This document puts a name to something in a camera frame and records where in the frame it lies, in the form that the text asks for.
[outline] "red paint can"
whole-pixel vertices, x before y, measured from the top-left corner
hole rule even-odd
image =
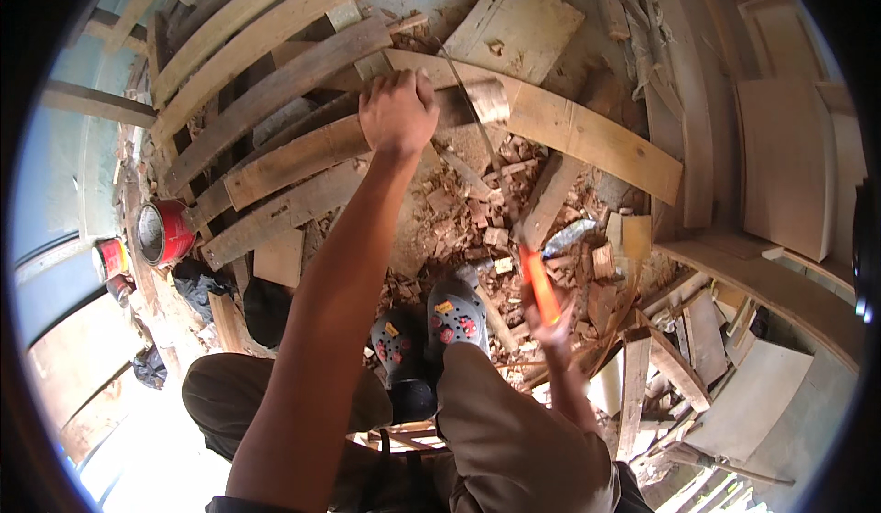
[[[119,238],[95,243],[92,264],[101,281],[107,281],[128,271],[128,255]]]
[[[141,206],[135,244],[148,265],[164,265],[190,251],[195,236],[183,221],[186,208],[178,199],[159,199]]]

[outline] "hand saw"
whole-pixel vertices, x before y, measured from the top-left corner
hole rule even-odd
[[[483,137],[486,152],[490,156],[492,170],[494,170],[496,175],[499,176],[502,196],[504,196],[507,201],[508,212],[511,215],[511,221],[514,223],[513,227],[520,228],[521,235],[517,235],[516,238],[517,241],[520,242],[517,251],[520,255],[520,265],[523,267],[523,283],[529,283],[532,286],[532,292],[535,294],[535,304],[538,307],[538,313],[541,315],[542,324],[552,325],[556,323],[560,317],[559,302],[557,301],[557,296],[551,287],[551,281],[548,279],[548,274],[545,271],[545,263],[542,262],[542,255],[537,251],[530,251],[529,248],[526,247],[523,228],[516,224],[516,219],[518,218],[517,204],[512,200],[511,188],[508,186],[507,180],[501,173],[499,156],[496,155],[495,148],[492,147],[490,136],[486,133],[486,128],[478,116],[478,111],[474,108],[474,102],[471,100],[471,97],[468,96],[468,91],[465,90],[465,85],[462,83],[462,78],[459,77],[459,72],[453,64],[453,59],[446,52],[446,49],[443,48],[443,45],[440,45],[440,52],[446,58],[446,62],[449,64],[449,69],[453,72],[453,77],[456,78],[456,83],[462,91],[462,96],[465,99],[465,104],[468,106],[468,111],[471,112],[471,116],[474,117],[474,121],[478,124],[480,136]]]

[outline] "leg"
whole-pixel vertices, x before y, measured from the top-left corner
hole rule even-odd
[[[523,396],[476,346],[453,344],[438,383],[438,428],[453,452],[450,510],[611,511],[620,486],[605,443]]]
[[[245,354],[220,353],[203,356],[193,362],[184,379],[183,404],[205,435],[205,446],[232,461],[241,438],[260,407],[274,361]],[[362,432],[391,423],[391,402],[379,379],[367,369],[358,381],[352,397],[349,431]],[[291,430],[297,430],[296,419]],[[379,452],[346,441],[331,498],[331,508],[355,510],[361,491],[368,481]],[[406,469],[390,462],[387,484],[378,503],[398,496],[396,480],[406,482]]]

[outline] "left hand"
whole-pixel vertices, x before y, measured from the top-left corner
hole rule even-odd
[[[377,154],[418,159],[435,134],[441,108],[425,69],[377,77],[358,98],[364,137]]]

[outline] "plywood sheet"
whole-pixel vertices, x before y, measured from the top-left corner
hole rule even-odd
[[[711,408],[698,418],[700,430],[685,441],[745,461],[783,414],[812,361],[809,354],[756,340]]]
[[[737,83],[745,170],[743,229],[820,262],[834,227],[835,138],[812,81]]]

